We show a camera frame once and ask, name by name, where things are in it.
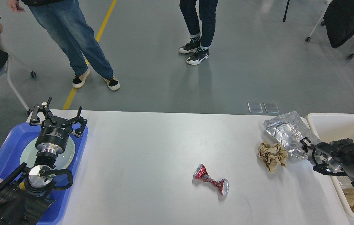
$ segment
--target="yellow floor line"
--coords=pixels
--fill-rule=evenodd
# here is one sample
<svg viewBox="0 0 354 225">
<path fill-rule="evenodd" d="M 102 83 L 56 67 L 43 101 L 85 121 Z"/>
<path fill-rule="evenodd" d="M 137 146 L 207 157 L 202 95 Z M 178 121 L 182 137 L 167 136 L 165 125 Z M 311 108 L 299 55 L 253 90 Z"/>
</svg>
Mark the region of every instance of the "yellow floor line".
<svg viewBox="0 0 354 225">
<path fill-rule="evenodd" d="M 117 2 L 117 0 L 113 0 L 112 4 L 110 5 L 109 10 L 107 11 L 107 14 L 106 14 L 105 18 L 103 19 L 101 28 L 99 29 L 98 34 L 97 34 L 97 36 L 95 38 L 98 42 L 101 39 L 101 36 L 103 34 L 103 30 L 106 27 L 107 21 L 109 20 L 110 14 L 112 14 L 112 11 L 113 11 L 113 8 L 114 8 L 114 5 L 116 4 L 116 2 Z M 76 92 L 77 92 L 77 88 L 71 89 L 70 94 L 67 97 L 66 103 L 63 106 L 63 109 L 69 109 L 69 107 L 71 105 L 71 102 L 73 101 L 73 98 L 74 98 L 74 95 L 76 94 Z"/>
</svg>

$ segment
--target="crushed soda can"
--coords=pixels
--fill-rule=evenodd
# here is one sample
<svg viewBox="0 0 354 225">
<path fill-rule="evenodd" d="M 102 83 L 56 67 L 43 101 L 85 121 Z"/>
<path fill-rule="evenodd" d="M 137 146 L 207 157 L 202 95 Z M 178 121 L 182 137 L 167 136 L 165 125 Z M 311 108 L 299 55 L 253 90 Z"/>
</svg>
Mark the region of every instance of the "crushed soda can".
<svg viewBox="0 0 354 225">
<path fill-rule="evenodd" d="M 213 178 L 210 178 L 203 164 L 201 164 L 195 171 L 194 178 L 198 180 L 202 180 L 203 182 L 209 182 L 213 184 L 213 186 L 218 188 L 221 195 L 227 196 L 228 188 L 229 188 L 227 179 L 222 179 L 221 181 L 215 181 Z"/>
</svg>

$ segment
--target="jeans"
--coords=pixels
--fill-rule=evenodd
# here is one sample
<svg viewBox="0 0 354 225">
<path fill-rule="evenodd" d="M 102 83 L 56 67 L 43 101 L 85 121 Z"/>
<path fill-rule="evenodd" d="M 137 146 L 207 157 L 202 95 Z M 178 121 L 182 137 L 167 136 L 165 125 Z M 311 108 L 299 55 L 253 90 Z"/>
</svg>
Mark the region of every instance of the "jeans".
<svg viewBox="0 0 354 225">
<path fill-rule="evenodd" d="M 87 71 L 84 56 L 94 70 L 105 79 L 113 77 L 113 69 L 94 38 L 77 0 L 63 0 L 44 6 L 29 6 L 38 23 L 49 33 L 70 61 L 76 75 Z"/>
<path fill-rule="evenodd" d="M 199 0 L 200 19 L 202 22 L 201 45 L 210 47 L 216 28 L 216 7 L 219 0 Z M 195 5 L 197 0 L 180 0 L 180 9 L 191 37 L 201 32 Z"/>
</svg>

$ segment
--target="chair wheel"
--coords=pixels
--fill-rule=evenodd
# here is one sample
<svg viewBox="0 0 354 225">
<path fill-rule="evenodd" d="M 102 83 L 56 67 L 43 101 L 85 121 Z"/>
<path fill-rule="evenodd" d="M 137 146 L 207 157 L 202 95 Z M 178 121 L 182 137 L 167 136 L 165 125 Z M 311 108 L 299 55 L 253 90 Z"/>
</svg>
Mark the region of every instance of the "chair wheel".
<svg viewBox="0 0 354 225">
<path fill-rule="evenodd" d="M 33 110 L 32 110 L 32 109 L 27 110 L 27 111 L 26 111 L 26 115 L 27 115 L 27 117 L 29 117 L 29 116 L 30 116 L 30 113 L 32 113 L 32 112 L 33 112 Z"/>
</svg>

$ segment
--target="black and white sneaker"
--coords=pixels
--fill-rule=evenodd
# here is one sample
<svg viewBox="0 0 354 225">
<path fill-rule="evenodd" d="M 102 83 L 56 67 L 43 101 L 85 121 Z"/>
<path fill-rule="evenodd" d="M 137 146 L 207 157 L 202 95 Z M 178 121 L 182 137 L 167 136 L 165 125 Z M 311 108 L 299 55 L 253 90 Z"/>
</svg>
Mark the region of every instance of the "black and white sneaker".
<svg viewBox="0 0 354 225">
<path fill-rule="evenodd" d="M 103 78 L 102 79 L 106 82 L 107 87 L 112 91 L 117 91 L 120 89 L 119 81 L 113 76 L 110 79 Z"/>
<path fill-rule="evenodd" d="M 209 50 L 203 50 L 198 47 L 195 53 L 191 57 L 188 57 L 187 63 L 190 65 L 198 65 L 202 60 L 207 58 L 209 58 Z"/>
<path fill-rule="evenodd" d="M 197 47 L 199 47 L 199 45 L 200 45 L 199 41 L 194 42 L 193 40 L 191 40 L 188 44 L 186 44 L 184 46 L 181 46 L 178 49 L 178 51 L 181 54 L 188 54 L 188 53 L 191 53 L 191 52 L 195 52 L 197 50 Z"/>
<path fill-rule="evenodd" d="M 85 80 L 90 74 L 91 70 L 87 69 L 85 73 L 76 75 L 76 77 L 73 79 L 73 88 L 81 88 L 85 84 Z"/>
</svg>

